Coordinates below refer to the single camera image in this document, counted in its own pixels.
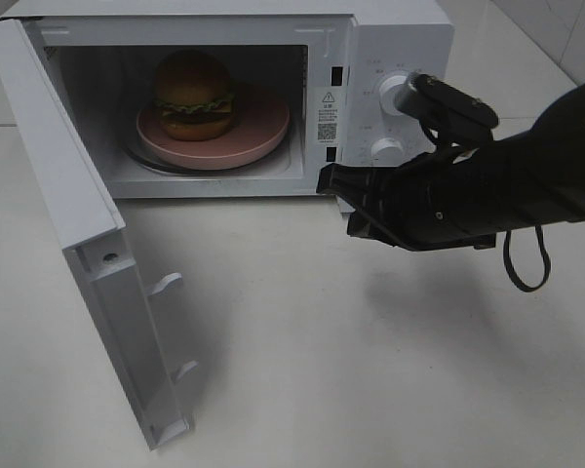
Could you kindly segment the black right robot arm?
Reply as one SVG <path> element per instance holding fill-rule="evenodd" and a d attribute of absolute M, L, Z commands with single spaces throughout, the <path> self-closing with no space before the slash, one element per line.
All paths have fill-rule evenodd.
<path fill-rule="evenodd" d="M 398 167 L 322 168 L 318 192 L 353 208 L 350 236 L 413 252 L 486 249 L 499 232 L 585 221 L 585 83 L 500 140 L 488 105 L 433 76 L 413 73 L 395 101 L 434 150 Z"/>

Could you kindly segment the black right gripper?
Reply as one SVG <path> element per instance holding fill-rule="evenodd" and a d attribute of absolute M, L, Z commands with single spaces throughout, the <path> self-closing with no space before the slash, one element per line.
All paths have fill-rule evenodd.
<path fill-rule="evenodd" d="M 353 208 L 347 224 L 351 237 L 411 252 L 491 249 L 496 245 L 494 233 L 466 233 L 450 220 L 446 209 L 431 202 L 431 178 L 457 155 L 456 150 L 446 156 L 423 152 L 399 167 L 329 163 L 320 170 L 316 192 L 334 195 Z"/>

